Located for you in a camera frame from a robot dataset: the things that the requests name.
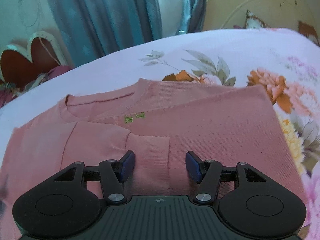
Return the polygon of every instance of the ribbed gray plate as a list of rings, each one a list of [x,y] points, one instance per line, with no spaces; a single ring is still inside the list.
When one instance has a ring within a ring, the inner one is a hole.
[[[212,208],[187,196],[133,196],[107,208],[94,226],[67,240],[245,240],[226,228]],[[287,240],[298,240],[291,236]],[[33,240],[24,236],[21,240]]]

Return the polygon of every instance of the pink sweater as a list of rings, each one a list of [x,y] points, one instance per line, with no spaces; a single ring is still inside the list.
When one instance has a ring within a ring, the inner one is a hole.
[[[20,236],[11,208],[24,192],[72,162],[98,165],[127,150],[136,154],[129,195],[191,194],[195,184],[185,154],[192,150],[225,166],[248,162],[306,200],[262,87],[140,79],[117,91],[67,96],[14,131],[0,171],[0,185],[7,178],[8,188],[2,199],[7,205],[0,223],[3,239]],[[88,183],[88,189],[102,198],[98,183]]]

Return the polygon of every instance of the headboard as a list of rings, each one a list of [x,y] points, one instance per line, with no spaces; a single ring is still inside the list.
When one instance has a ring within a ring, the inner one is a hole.
[[[320,23],[304,0],[207,0],[203,30],[242,27],[247,9],[273,28],[298,31],[300,20],[320,31]]]
[[[67,65],[55,37],[44,31],[33,33],[27,48],[9,44],[1,50],[0,56],[0,79],[15,83],[18,88],[35,80],[40,73]]]

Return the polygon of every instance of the blue curtain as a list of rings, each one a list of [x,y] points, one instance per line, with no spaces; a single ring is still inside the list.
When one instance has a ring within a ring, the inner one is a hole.
[[[202,31],[207,0],[184,0],[182,19],[177,34]]]
[[[160,39],[158,0],[48,0],[76,66]]]

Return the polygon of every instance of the green embroidery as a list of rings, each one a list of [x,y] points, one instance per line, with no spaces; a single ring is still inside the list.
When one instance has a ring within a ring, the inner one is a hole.
[[[136,118],[144,118],[144,112],[142,113],[137,113]]]
[[[124,117],[124,123],[129,123],[129,122],[133,122],[132,116],[125,116]]]

